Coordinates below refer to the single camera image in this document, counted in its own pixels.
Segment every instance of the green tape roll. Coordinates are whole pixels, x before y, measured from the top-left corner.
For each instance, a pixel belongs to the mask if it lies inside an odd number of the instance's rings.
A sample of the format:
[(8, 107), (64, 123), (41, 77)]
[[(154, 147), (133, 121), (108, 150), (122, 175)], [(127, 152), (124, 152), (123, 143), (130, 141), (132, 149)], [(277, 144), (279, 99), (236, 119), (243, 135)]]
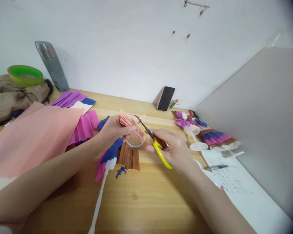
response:
[(45, 83), (41, 71), (30, 66), (14, 65), (7, 72), (14, 83), (25, 88)]

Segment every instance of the scissors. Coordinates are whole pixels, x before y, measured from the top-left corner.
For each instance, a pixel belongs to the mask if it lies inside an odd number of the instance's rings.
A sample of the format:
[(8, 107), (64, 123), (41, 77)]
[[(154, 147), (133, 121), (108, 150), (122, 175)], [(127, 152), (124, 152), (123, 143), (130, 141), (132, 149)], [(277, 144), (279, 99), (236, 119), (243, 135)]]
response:
[(146, 129), (146, 131), (148, 132), (148, 134), (152, 138), (154, 149), (157, 152), (157, 154), (160, 157), (160, 159), (162, 160), (162, 162), (164, 163), (164, 165), (168, 169), (173, 169), (173, 167), (171, 165), (169, 165), (169, 163), (164, 158), (162, 152), (160, 151), (160, 149), (164, 150), (164, 149), (166, 149), (168, 147), (166, 142), (163, 141), (162, 139), (159, 139), (157, 136), (153, 135), (153, 133), (142, 123), (142, 121), (139, 119), (139, 117), (137, 115), (135, 115), (135, 117), (138, 118), (139, 122), (144, 126), (144, 128)]

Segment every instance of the white wall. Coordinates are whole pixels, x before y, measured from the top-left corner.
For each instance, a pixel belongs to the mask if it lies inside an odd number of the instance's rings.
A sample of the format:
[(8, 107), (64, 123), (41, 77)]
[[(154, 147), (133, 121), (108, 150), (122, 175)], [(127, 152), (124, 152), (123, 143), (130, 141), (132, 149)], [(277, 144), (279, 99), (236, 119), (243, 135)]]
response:
[(24, 64), (49, 78), (34, 46), (45, 40), (72, 88), (153, 102), (172, 86), (194, 108), (293, 25), (276, 0), (192, 2), (211, 7), (199, 17), (183, 0), (0, 0), (0, 74)]
[(262, 50), (196, 111), (242, 142), (240, 162), (293, 218), (293, 49)]

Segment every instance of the scissor blade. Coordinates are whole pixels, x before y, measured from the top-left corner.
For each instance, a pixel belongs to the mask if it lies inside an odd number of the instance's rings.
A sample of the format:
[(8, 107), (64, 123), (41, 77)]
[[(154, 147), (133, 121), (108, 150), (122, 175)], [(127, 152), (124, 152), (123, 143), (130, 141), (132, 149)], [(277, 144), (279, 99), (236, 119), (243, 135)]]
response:
[(144, 128), (146, 129), (146, 131), (148, 132), (148, 134), (150, 135), (150, 137), (153, 139), (153, 141), (155, 140), (153, 133), (144, 125), (144, 123), (142, 123), (142, 121), (139, 119), (139, 117), (137, 115), (135, 115), (135, 117), (138, 118), (138, 120), (140, 121), (140, 123), (144, 126)]

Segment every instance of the silver thermos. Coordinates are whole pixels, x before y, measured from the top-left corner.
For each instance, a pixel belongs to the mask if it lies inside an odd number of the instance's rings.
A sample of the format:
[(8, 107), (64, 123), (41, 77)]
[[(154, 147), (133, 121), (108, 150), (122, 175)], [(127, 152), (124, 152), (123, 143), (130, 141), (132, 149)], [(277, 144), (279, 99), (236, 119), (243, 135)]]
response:
[(67, 92), (68, 83), (53, 45), (44, 41), (35, 41), (35, 45), (58, 91)]

